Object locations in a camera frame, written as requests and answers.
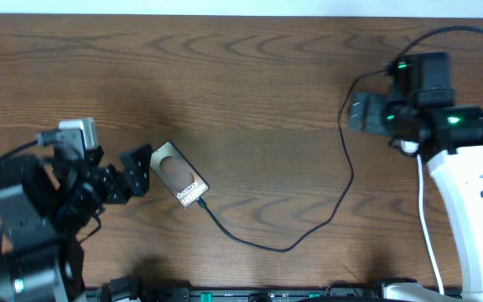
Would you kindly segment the bronze Galaxy smartphone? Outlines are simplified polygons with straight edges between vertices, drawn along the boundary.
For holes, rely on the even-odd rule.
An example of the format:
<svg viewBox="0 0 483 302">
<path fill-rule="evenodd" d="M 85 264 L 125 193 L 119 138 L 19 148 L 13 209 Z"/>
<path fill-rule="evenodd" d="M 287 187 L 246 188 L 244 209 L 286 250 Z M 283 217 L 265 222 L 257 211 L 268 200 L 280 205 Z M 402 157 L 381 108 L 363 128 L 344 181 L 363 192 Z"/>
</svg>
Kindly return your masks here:
<svg viewBox="0 0 483 302">
<path fill-rule="evenodd" d="M 152 152 L 150 169 L 169 192 L 188 208 L 209 190 L 209 185 L 171 141 Z"/>
</svg>

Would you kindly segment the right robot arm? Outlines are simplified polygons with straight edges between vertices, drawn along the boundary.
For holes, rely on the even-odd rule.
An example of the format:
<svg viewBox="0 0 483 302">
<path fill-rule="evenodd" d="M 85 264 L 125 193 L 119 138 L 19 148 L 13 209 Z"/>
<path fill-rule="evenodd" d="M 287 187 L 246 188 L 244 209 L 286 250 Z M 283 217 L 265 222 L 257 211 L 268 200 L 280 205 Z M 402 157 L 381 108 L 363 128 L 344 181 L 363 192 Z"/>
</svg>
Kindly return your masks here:
<svg viewBox="0 0 483 302">
<path fill-rule="evenodd" d="M 354 95 L 348 127 L 427 166 L 459 254 L 460 300 L 483 301 L 483 110 L 456 106 L 444 52 L 405 55 L 386 73 L 388 93 Z"/>
</svg>

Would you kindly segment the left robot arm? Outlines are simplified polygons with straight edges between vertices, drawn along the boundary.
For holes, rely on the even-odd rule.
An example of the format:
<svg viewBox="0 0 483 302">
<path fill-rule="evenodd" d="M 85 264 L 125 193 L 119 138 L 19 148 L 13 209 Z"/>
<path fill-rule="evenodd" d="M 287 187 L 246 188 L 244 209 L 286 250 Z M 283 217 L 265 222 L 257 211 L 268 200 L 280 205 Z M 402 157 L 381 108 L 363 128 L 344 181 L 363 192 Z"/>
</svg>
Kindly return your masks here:
<svg viewBox="0 0 483 302">
<path fill-rule="evenodd" d="M 100 165 L 102 148 L 57 143 L 51 157 L 0 163 L 0 301 L 75 301 L 86 290 L 78 237 L 107 204 L 125 204 L 149 188 L 153 149 L 121 154 L 121 171 Z"/>
</svg>

